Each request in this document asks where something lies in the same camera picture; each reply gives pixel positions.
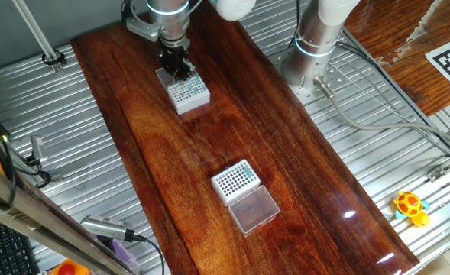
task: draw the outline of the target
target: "metal pole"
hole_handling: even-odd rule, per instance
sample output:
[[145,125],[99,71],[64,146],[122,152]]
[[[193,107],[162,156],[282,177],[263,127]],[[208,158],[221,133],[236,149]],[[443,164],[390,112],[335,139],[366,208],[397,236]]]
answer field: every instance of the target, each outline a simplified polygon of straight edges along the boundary
[[[0,199],[7,202],[11,193],[11,181],[0,174]],[[26,227],[35,231],[29,237],[41,244],[54,249],[60,254],[80,260],[80,264],[100,274],[133,274],[107,247],[77,229],[82,228],[72,219],[67,223],[60,217],[66,217],[60,208],[54,208],[53,203],[30,183],[24,183],[24,188],[17,188],[13,207],[0,213],[0,222],[5,223],[20,233],[25,234]],[[55,215],[52,211],[61,212]]]
[[[58,58],[57,53],[55,53],[53,48],[50,46],[50,43],[48,43],[47,38],[44,36],[43,31],[41,31],[40,26],[38,25],[36,20],[34,20],[33,14],[31,14],[31,11],[29,10],[24,0],[12,1],[14,2],[14,5],[31,30],[31,33],[34,35],[34,38],[36,38],[36,41],[38,41],[38,43],[40,44],[40,47],[43,50],[44,54],[47,56],[48,60],[50,61]],[[63,72],[62,64],[56,63],[51,66],[53,67],[55,73]]]

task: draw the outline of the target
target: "keyboard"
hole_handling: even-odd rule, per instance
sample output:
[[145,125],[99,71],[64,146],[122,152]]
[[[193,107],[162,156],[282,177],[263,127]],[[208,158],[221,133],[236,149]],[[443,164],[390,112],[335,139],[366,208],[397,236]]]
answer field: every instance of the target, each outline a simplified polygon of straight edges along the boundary
[[0,275],[38,274],[28,239],[0,223]]

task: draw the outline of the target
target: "metal grating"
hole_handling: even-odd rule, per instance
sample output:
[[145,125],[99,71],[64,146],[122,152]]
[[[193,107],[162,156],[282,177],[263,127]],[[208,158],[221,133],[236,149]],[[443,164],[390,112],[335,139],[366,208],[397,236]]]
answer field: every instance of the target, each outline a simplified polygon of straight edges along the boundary
[[[270,56],[287,49],[296,27],[295,8],[295,1],[259,0],[241,23],[259,48]],[[59,50],[68,59],[65,73],[54,74],[39,57],[0,70],[0,121],[12,132],[12,144],[23,155],[31,150],[29,136],[42,135],[50,156],[46,168],[64,177],[62,183],[51,184],[44,192],[75,220],[80,221],[88,214],[125,220],[139,234],[154,240],[73,51],[70,46]],[[401,122],[405,118],[428,121],[406,100],[406,95],[388,87],[363,60],[337,49],[330,69],[337,68],[346,77],[335,89],[336,96],[354,120],[364,124]],[[396,109],[404,118],[379,102]],[[450,247],[450,176],[437,184],[426,178],[428,170],[446,161],[444,151],[412,129],[372,132],[348,127],[323,97],[315,97],[305,108],[422,263]],[[431,119],[442,130],[450,128],[450,107]],[[411,189],[431,203],[432,221],[428,228],[414,228],[408,220],[394,219],[391,200],[399,189]],[[137,255],[145,272],[160,273],[158,254],[152,247],[129,244],[127,248]],[[33,249],[41,269],[63,260],[40,244],[33,243]]]
[[[63,175],[63,182],[51,183],[44,193],[76,221],[89,214],[124,220],[156,243],[72,48],[59,50],[67,58],[64,73],[53,73],[39,57],[0,70],[0,122],[11,132],[11,144],[27,156],[29,136],[43,137],[50,161],[44,169]],[[41,270],[65,259],[31,244]],[[158,253],[149,244],[126,248],[145,273],[161,273]]]
[[[301,4],[302,8],[309,1]],[[255,9],[241,23],[259,48],[279,67],[287,56],[287,44],[296,27],[295,1],[257,2]],[[342,40],[349,41],[342,35]],[[373,67],[361,58],[336,48],[329,64],[327,81],[345,113],[366,125],[403,121],[435,123],[442,130],[450,128],[450,107],[433,117],[433,123],[397,87],[393,89]],[[450,248],[450,176],[437,183],[426,174],[444,163],[446,150],[413,129],[361,131],[348,126],[321,92],[308,95],[305,108],[319,130],[347,164],[386,219],[420,258],[421,264]],[[392,200],[398,190],[414,191],[427,200],[431,222],[427,228],[415,227],[409,219],[397,220]]]

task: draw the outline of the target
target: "wooden table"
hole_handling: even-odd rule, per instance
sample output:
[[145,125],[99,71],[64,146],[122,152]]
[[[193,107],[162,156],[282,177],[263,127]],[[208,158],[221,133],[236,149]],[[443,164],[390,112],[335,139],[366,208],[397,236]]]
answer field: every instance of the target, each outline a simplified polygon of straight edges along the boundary
[[425,58],[450,42],[450,0],[361,0],[346,27],[426,115],[450,105],[450,82]]
[[[174,275],[394,274],[418,263],[238,23],[196,13],[188,37],[211,103],[181,116],[157,80],[156,44],[121,24],[72,41]],[[280,207],[246,238],[210,181],[243,159]]]

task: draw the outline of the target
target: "orange object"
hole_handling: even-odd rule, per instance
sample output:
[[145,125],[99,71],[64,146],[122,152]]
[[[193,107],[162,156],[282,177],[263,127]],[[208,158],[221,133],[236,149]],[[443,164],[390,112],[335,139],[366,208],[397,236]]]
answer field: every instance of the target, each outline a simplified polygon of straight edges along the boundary
[[74,262],[73,260],[66,259],[63,263],[59,264],[52,270],[50,275],[92,275],[89,269]]

